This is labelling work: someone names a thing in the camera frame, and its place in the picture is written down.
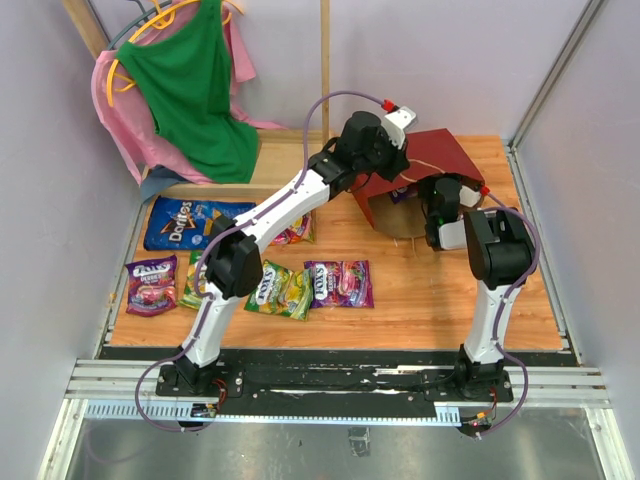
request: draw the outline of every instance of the chip bag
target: chip bag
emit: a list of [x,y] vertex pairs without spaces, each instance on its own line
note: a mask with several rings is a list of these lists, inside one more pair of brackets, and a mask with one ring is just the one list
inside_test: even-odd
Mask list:
[[395,190],[391,190],[389,192],[389,197],[391,201],[395,205],[396,203],[400,203],[405,198],[413,198],[418,196],[418,185],[412,183],[407,185],[406,187],[396,188]]
[[[189,257],[189,268],[187,269],[187,283],[184,287],[184,295],[178,301],[178,303],[184,307],[195,308],[198,310],[200,308],[200,304],[202,304],[202,298],[196,295],[196,289],[194,287],[194,280],[196,278],[196,266],[198,264],[198,260],[202,257],[202,252],[199,250],[194,250],[191,252]],[[200,292],[205,292],[205,280],[204,275],[207,269],[205,266],[202,267],[202,271],[200,272],[200,281],[198,285],[200,286]]]
[[207,246],[213,221],[223,213],[229,218],[248,212],[255,203],[227,203],[208,200],[178,200],[158,197],[153,204],[146,250],[202,250]]
[[175,255],[125,266],[129,272],[127,313],[152,317],[176,308]]
[[262,264],[262,272],[260,285],[250,295],[244,309],[307,320],[313,298],[311,272],[295,272],[269,260]]
[[305,213],[296,220],[289,228],[280,233],[270,245],[288,245],[298,242],[315,243],[315,214],[313,211]]
[[373,307],[373,286],[367,260],[304,262],[311,270],[313,302],[320,307]]

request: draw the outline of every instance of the wire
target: wire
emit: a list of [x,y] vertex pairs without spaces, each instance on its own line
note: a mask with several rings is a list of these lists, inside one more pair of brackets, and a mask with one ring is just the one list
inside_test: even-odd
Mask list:
[[195,330],[193,332],[193,335],[189,339],[187,345],[178,354],[176,354],[176,355],[174,355],[172,357],[168,357],[168,358],[164,358],[162,360],[158,360],[157,362],[151,364],[142,373],[142,375],[140,375],[140,378],[138,379],[138,383],[136,384],[136,389],[135,389],[135,392],[134,392],[134,401],[135,401],[135,404],[136,404],[136,410],[138,411],[140,416],[147,423],[149,423],[150,425],[156,427],[157,429],[163,430],[165,432],[182,433],[182,432],[199,432],[199,431],[207,428],[207,426],[209,426],[209,424],[206,424],[206,425],[204,425],[202,427],[169,427],[169,426],[162,425],[161,423],[153,421],[144,412],[144,410],[142,408],[142,404],[140,403],[140,390],[142,388],[142,383],[144,382],[144,379],[149,375],[149,373],[151,373],[155,368],[159,367],[160,365],[164,365],[166,363],[176,362],[177,360],[179,360],[182,357],[186,356],[187,353],[189,353],[189,351],[191,351],[191,349],[193,348],[193,346],[196,343],[196,340],[198,340],[198,338],[200,337],[200,333],[202,332],[202,329],[204,328],[204,324],[205,324],[205,322],[207,320],[207,316],[209,314],[209,310],[211,309],[211,305],[212,305],[213,301],[216,299],[215,296],[210,292],[204,292],[204,293],[201,292],[200,291],[200,286],[198,285],[198,282],[200,281],[200,273],[202,271],[202,266],[204,264],[204,261],[206,260],[206,258],[211,253],[211,250],[213,250],[213,247],[215,247],[223,239],[225,239],[229,235],[233,235],[234,233],[242,230],[243,228],[248,227],[249,225],[253,224],[257,220],[260,220],[260,218],[262,218],[268,212],[270,212],[271,210],[276,208],[278,205],[280,205],[282,202],[284,202],[291,195],[296,193],[296,191],[298,190],[298,187],[304,181],[304,178],[307,175],[307,171],[309,170],[309,124],[311,123],[311,117],[313,116],[313,113],[316,111],[316,109],[320,105],[322,105],[322,103],[324,103],[329,98],[336,97],[338,95],[354,95],[356,97],[362,97],[362,98],[366,98],[367,100],[371,100],[372,102],[377,103],[381,107],[384,106],[384,101],[383,100],[380,100],[380,99],[378,99],[378,98],[376,98],[376,97],[374,97],[372,95],[368,95],[366,93],[357,92],[357,91],[354,91],[354,90],[337,90],[337,91],[331,92],[331,93],[329,93],[327,95],[323,95],[319,100],[317,100],[311,106],[311,108],[309,109],[309,112],[307,113],[307,116],[304,119],[304,124],[302,126],[302,150],[303,150],[304,163],[303,163],[303,166],[302,166],[302,171],[300,172],[298,180],[296,180],[295,184],[293,185],[293,188],[288,190],[284,195],[282,195],[276,201],[272,202],[262,212],[259,212],[258,214],[256,214],[256,216],[253,217],[252,219],[247,220],[246,222],[244,222],[244,223],[242,223],[240,225],[236,225],[235,227],[232,227],[229,230],[225,230],[224,232],[222,232],[219,235],[217,235],[213,240],[211,240],[209,245],[207,245],[207,248],[204,249],[204,251],[202,252],[202,256],[200,257],[200,260],[198,260],[198,263],[196,264],[196,272],[195,272],[196,273],[196,275],[195,275],[195,279],[196,280],[194,282],[195,293],[196,293],[196,295],[198,297],[203,299],[204,307],[203,307],[203,310],[202,310],[202,315],[199,316],[200,320],[198,321],[198,323],[196,325],[196,328],[195,328]]
[[435,387],[435,386],[438,386],[438,385],[449,383],[451,380],[453,380],[453,377],[455,377],[455,376],[456,376],[456,371],[452,370],[452,372],[449,375],[447,375],[446,377],[438,378],[437,380],[434,380],[433,382],[429,382],[429,383],[425,384],[424,385],[424,390],[426,391],[426,390],[430,389],[431,387]]
[[[437,165],[432,165],[430,163],[423,162],[422,160],[416,160],[416,159],[411,158],[411,159],[409,159],[409,163],[419,163],[420,165],[424,165],[425,167],[429,167],[429,168],[433,168],[434,170],[438,170],[440,173],[447,173],[442,168],[438,167]],[[414,180],[414,179],[412,179],[410,177],[407,177],[404,173],[401,173],[400,177],[403,180],[406,180],[407,182],[410,182],[410,183],[417,183],[418,182],[418,180]]]
[[531,220],[529,220],[527,217],[525,217],[522,213],[517,211],[515,208],[507,207],[498,198],[496,198],[496,196],[493,195],[491,192],[488,192],[487,196],[491,200],[496,202],[498,204],[498,207],[485,208],[482,211],[484,212],[504,211],[512,215],[515,215],[520,220],[522,220],[522,222],[527,226],[527,229],[529,230],[529,232],[531,232],[531,235],[533,236],[534,252],[533,252],[533,260],[529,268],[504,293],[503,301],[500,302],[500,305],[498,306],[498,309],[496,311],[496,316],[495,316],[495,320],[493,321],[493,330],[492,330],[492,337],[493,337],[493,340],[495,341],[496,349],[504,356],[504,358],[512,361],[522,369],[522,377],[524,380],[522,385],[522,395],[520,396],[520,400],[518,400],[518,403],[513,408],[513,410],[511,410],[511,412],[509,412],[509,414],[506,417],[504,417],[498,423],[493,425],[489,430],[486,430],[480,433],[479,435],[481,437],[485,437],[486,435],[499,430],[504,425],[506,425],[512,418],[514,418],[522,408],[522,405],[524,405],[524,402],[527,399],[527,394],[529,393],[529,372],[527,370],[527,366],[519,358],[516,358],[510,353],[506,352],[502,347],[502,345],[500,345],[498,341],[498,327],[500,325],[500,317],[502,316],[502,312],[504,311],[504,308],[507,300],[509,299],[509,296],[513,293],[513,291],[516,288],[520,287],[524,283],[527,277],[531,275],[536,268],[538,268],[538,263],[540,261],[540,250],[542,248],[542,241],[540,239],[540,234],[538,233],[538,230],[536,229],[535,225],[531,222]]
[[369,176],[367,177],[367,179],[364,181],[364,183],[363,183],[362,185],[360,185],[360,186],[359,186],[358,188],[356,188],[355,190],[347,190],[347,193],[351,193],[351,194],[353,194],[353,193],[356,193],[356,192],[359,192],[360,190],[362,190],[362,189],[365,187],[365,185],[366,185],[367,183],[369,183],[369,180],[371,180],[371,177],[372,177],[372,176],[373,176],[373,173],[370,173],[370,174],[369,174]]
[[214,385],[217,385],[218,388],[220,389],[220,395],[218,398],[218,412],[219,412],[220,407],[222,407],[222,404],[227,400],[227,394],[229,392],[229,389],[227,388],[226,382],[221,378],[216,378],[212,383]]

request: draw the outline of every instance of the white label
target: white label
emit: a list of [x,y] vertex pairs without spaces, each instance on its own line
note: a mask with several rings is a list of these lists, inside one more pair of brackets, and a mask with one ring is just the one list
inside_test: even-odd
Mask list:
[[165,273],[171,270],[170,263],[161,263],[155,267],[146,267],[144,265],[138,265],[133,269],[134,277],[144,277],[146,275],[157,275],[158,273]]
[[322,263],[317,263],[315,265],[315,278],[313,280],[313,293],[316,297],[316,300],[324,300],[328,295],[327,288],[327,267],[325,267]]
[[267,267],[262,275],[262,281],[258,286],[256,292],[256,303],[258,305],[264,305],[269,300],[269,293],[273,288],[273,284],[276,280],[276,271],[273,267]]

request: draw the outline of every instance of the green shirt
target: green shirt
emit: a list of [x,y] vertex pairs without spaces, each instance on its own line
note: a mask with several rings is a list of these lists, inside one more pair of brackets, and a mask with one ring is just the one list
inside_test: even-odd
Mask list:
[[156,133],[219,183],[247,183],[258,133],[231,117],[231,58],[220,0],[202,0],[194,17],[166,40],[126,42],[116,54],[147,101]]

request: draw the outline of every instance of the cardboard box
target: cardboard box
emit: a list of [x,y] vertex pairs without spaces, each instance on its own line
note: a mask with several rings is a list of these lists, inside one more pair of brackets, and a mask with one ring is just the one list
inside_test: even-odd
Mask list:
[[373,229],[395,238],[424,236],[425,222],[419,198],[394,204],[389,192],[442,173],[462,175],[465,185],[472,188],[484,185],[480,171],[449,130],[410,133],[407,140],[411,165],[393,182],[374,174],[361,188],[367,180],[367,175],[361,175],[353,186],[353,196]]

